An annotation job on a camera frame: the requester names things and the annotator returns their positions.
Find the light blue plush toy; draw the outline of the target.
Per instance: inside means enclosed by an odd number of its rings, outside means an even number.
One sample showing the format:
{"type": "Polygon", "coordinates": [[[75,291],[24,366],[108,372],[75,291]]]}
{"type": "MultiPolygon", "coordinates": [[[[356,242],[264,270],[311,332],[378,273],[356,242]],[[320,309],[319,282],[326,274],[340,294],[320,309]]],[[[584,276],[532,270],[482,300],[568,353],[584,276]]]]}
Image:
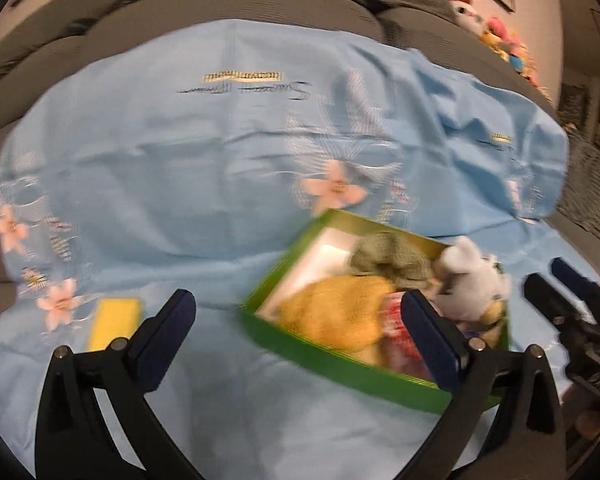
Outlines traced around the light blue plush toy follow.
{"type": "Polygon", "coordinates": [[[510,276],[469,237],[457,237],[444,248],[434,262],[434,277],[440,282],[434,304],[444,318],[476,333],[501,321],[512,288],[510,276]]]}

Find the red white knitted pouch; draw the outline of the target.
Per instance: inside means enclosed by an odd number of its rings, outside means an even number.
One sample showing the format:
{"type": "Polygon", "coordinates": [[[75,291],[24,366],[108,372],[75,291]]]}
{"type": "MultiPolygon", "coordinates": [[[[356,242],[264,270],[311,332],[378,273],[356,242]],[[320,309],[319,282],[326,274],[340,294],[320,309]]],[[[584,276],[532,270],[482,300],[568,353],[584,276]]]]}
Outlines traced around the red white knitted pouch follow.
{"type": "Polygon", "coordinates": [[[379,310],[381,347],[387,366],[395,373],[430,380],[426,364],[401,318],[402,292],[388,295],[379,310]]]}

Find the yellow fluffy mitt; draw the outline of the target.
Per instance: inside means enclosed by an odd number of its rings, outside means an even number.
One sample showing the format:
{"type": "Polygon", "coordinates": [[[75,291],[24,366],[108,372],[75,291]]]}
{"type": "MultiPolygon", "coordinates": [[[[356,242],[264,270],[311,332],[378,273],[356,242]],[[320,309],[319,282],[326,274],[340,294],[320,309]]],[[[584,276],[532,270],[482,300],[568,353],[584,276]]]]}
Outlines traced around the yellow fluffy mitt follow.
{"type": "Polygon", "coordinates": [[[379,310],[393,292],[393,284],[377,275],[324,278],[282,301],[278,324],[294,336],[381,366],[379,310]]]}

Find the olive green cloth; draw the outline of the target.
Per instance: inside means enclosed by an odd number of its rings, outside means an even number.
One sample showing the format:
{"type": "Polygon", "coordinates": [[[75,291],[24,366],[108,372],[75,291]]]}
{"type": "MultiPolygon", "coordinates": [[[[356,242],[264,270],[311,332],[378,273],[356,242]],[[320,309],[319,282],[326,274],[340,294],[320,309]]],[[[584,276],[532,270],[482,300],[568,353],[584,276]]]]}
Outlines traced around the olive green cloth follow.
{"type": "Polygon", "coordinates": [[[406,238],[389,231],[362,237],[349,259],[358,276],[377,275],[397,290],[427,288],[434,277],[430,260],[406,238]]]}

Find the green cardboard box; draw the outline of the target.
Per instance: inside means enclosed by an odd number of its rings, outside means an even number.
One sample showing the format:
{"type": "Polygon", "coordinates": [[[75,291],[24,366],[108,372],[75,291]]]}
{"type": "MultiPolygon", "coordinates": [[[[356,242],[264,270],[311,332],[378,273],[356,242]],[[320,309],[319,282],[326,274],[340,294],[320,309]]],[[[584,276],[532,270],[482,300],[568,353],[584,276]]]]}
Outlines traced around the green cardboard box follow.
{"type": "Polygon", "coordinates": [[[242,326],[259,346],[284,359],[319,374],[337,384],[376,396],[395,404],[427,413],[442,414],[451,402],[451,395],[433,382],[396,374],[377,366],[364,364],[340,352],[332,352],[312,342],[288,334],[259,314],[274,296],[283,280],[291,276],[299,261],[306,256],[317,239],[328,229],[352,236],[387,230],[409,240],[431,258],[437,257],[445,244],[426,236],[375,222],[345,210],[331,209],[318,217],[303,231],[265,274],[265,277],[242,306],[242,326]]]}

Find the yellow green sponge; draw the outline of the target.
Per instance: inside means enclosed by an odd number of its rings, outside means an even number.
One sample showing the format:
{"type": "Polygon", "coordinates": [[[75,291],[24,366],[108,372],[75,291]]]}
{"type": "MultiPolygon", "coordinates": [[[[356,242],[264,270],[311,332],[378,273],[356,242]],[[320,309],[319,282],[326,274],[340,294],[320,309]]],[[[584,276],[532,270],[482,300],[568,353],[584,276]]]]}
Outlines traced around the yellow green sponge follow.
{"type": "Polygon", "coordinates": [[[133,336],[142,318],[142,303],[134,298],[104,298],[95,311],[87,351],[105,350],[116,338],[133,336]]]}

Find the colourful plush toy pile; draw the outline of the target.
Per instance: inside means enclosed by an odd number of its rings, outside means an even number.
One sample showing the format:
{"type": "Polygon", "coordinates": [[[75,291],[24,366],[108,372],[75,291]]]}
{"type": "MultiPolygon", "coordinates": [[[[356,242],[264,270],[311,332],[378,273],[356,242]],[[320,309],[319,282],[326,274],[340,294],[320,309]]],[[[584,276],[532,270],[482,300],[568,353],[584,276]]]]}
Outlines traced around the colourful plush toy pile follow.
{"type": "Polygon", "coordinates": [[[513,29],[508,29],[496,16],[488,20],[484,18],[472,5],[474,1],[450,0],[457,24],[477,36],[493,53],[512,66],[518,75],[538,88],[536,65],[528,47],[513,29]]]}

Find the light blue floral cloth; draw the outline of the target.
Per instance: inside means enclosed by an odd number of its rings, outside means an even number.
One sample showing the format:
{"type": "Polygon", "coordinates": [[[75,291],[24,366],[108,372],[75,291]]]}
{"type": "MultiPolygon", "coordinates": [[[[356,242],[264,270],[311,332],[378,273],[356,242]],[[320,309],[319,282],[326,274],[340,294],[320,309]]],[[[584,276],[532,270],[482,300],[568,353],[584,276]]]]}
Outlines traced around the light blue floral cloth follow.
{"type": "Polygon", "coordinates": [[[190,290],[196,323],[148,400],[210,479],[389,479],[434,415],[336,385],[254,344],[239,308],[312,223],[336,162],[347,210],[470,237],[514,281],[566,259],[546,217],[565,133],[532,101],[347,32],[192,26],[45,92],[0,155],[0,433],[34,464],[38,400],[99,300],[156,313],[190,290]]]}

